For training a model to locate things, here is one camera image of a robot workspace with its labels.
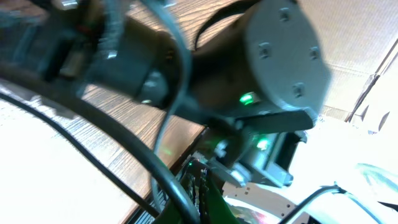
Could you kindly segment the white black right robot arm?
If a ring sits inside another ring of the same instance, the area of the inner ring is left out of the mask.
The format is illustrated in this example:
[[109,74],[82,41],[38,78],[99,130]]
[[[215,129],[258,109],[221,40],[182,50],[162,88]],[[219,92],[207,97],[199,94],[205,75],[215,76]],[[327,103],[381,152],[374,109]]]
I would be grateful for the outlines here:
[[287,187],[295,144],[315,126],[330,85],[316,33],[295,1],[236,1],[200,28],[237,19],[204,45],[187,46],[163,1],[146,1],[167,30],[126,15],[120,1],[36,1],[45,19],[1,11],[1,81],[40,95],[62,116],[87,117],[165,185],[158,158],[104,113],[83,102],[97,85],[207,126],[208,167],[238,187]]

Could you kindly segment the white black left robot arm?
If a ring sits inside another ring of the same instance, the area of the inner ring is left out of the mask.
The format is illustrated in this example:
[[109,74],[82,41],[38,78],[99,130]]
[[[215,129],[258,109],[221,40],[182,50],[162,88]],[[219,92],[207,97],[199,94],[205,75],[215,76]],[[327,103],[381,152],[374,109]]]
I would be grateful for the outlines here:
[[359,163],[295,170],[289,187],[224,184],[223,197],[256,223],[397,223],[397,174]]

